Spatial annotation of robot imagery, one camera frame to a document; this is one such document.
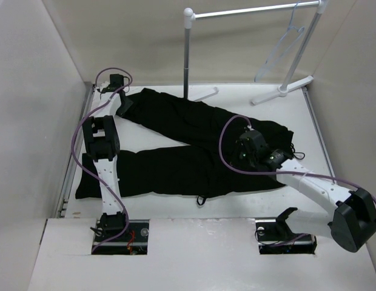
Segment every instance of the white plastic connector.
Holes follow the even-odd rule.
[[[323,12],[325,11],[325,9],[327,8],[328,2],[329,2],[329,0],[320,0],[320,4],[317,7],[317,11],[316,12],[318,14],[323,14]]]
[[[277,88],[277,90],[278,90],[278,92],[280,93],[280,94],[279,94],[279,97],[285,97],[285,96],[289,93],[289,89],[288,89],[288,87],[286,87],[285,90],[282,90],[282,89],[281,89],[281,86],[279,86],[279,87]]]
[[[184,27],[186,29],[192,28],[192,21],[195,20],[195,14],[191,8],[184,9]]]

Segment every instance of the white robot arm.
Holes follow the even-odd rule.
[[[239,161],[234,160],[233,165],[239,163],[245,168],[246,164],[250,165],[257,174],[269,175],[296,189],[326,212],[288,208],[276,218],[278,225],[284,228],[280,232],[325,236],[350,252],[357,252],[376,232],[376,208],[369,192],[360,187],[351,190],[338,186],[328,180],[329,177],[324,176],[324,179],[322,175],[312,173],[282,150],[271,151],[256,130],[242,134],[239,145],[236,155]]]

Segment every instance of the clothing rack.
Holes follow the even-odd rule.
[[[247,8],[247,9],[238,9],[238,10],[228,10],[228,11],[221,11],[221,12],[210,12],[210,13],[202,13],[202,14],[195,14],[191,8],[186,8],[184,10],[184,28],[185,28],[185,41],[184,41],[184,98],[188,99],[189,94],[189,49],[190,49],[190,31],[192,28],[192,23],[198,20],[204,19],[214,19],[226,16],[238,16],[238,15],[246,15],[246,14],[253,14],[253,13],[260,13],[260,12],[272,12],[272,11],[283,11],[283,10],[293,10],[296,6],[297,8],[317,8],[317,11],[314,15],[314,18],[311,21],[311,24],[306,32],[305,37],[298,49],[295,59],[283,81],[282,85],[277,88],[274,92],[269,92],[262,96],[259,96],[255,99],[252,99],[251,102],[253,105],[258,105],[259,103],[274,99],[278,96],[285,97],[288,92],[291,92],[297,88],[303,87],[306,84],[312,82],[313,77],[308,76],[302,80],[297,82],[291,83],[290,81],[293,77],[294,72],[296,71],[297,65],[301,60],[301,57],[308,45],[309,40],[319,22],[321,15],[323,14],[329,0],[316,0],[316,1],[308,1],[308,2],[299,2],[299,3],[291,3],[291,4],[281,4],[281,5],[272,5],[272,6],[264,6],[264,7],[255,7],[255,8]]]

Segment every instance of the white floor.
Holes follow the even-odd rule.
[[[216,86],[220,89],[219,94],[206,99],[204,102],[231,112],[257,119],[273,120],[287,126],[295,132],[294,144],[296,149],[306,154],[302,163],[314,172],[329,173],[301,90],[291,92],[285,98],[277,98],[254,107],[249,105],[250,98],[258,93],[273,90],[274,85],[221,84]],[[191,86],[190,92],[195,95],[212,87],[214,87],[213,84],[194,85]],[[182,96],[183,91],[181,86],[151,88],[176,96]],[[130,93],[138,92],[141,89],[142,87],[133,87]],[[128,120],[116,117],[115,122],[122,149],[137,152],[158,147],[182,145]],[[81,171],[77,168],[65,217],[99,218],[101,215],[101,201],[99,199],[75,199],[75,191],[80,182],[80,177]],[[321,210],[318,205],[289,187],[270,192],[231,193],[207,200],[204,207],[196,205],[195,197],[167,196],[154,193],[125,198],[124,204],[127,207],[130,219],[264,217],[277,216],[288,207],[299,207],[308,211]]]
[[[220,93],[208,99],[208,104],[288,126],[295,132],[296,149],[306,153],[303,164],[328,174],[301,90],[251,107],[249,98],[274,86],[218,87]],[[208,86],[197,86],[192,91],[205,88]],[[182,92],[178,86],[155,89],[178,96]],[[178,145],[129,121],[115,120],[122,149]],[[101,201],[74,199],[79,174],[78,170],[66,219],[48,221],[29,291],[376,290],[375,270],[365,247],[349,253],[333,240],[318,237],[316,255],[259,255],[254,219],[249,217],[277,216],[290,206],[320,210],[288,187],[227,195],[209,200],[202,208],[196,206],[195,198],[178,196],[148,194],[124,199],[131,219],[150,219],[148,255],[90,255],[93,233],[89,227],[101,215]]]
[[[260,255],[253,219],[152,219],[146,256],[90,255],[95,219],[50,219],[29,291],[376,291],[367,248]]]

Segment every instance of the garment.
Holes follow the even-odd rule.
[[[282,186],[268,176],[235,173],[221,162],[218,153],[220,133],[234,113],[151,89],[144,89],[129,98],[133,104],[123,118],[188,145],[138,153],[120,151],[117,172],[122,197],[155,192],[211,198],[230,192],[252,192]],[[253,118],[250,121],[252,127],[262,133],[270,149],[282,149],[292,154],[293,132],[273,121]],[[246,121],[243,119],[236,119],[228,126],[222,145],[226,161],[230,160],[235,141],[245,128]],[[82,163],[96,173],[92,160],[86,154],[82,156]],[[76,198],[86,197],[101,197],[101,192],[99,182],[83,172]]]

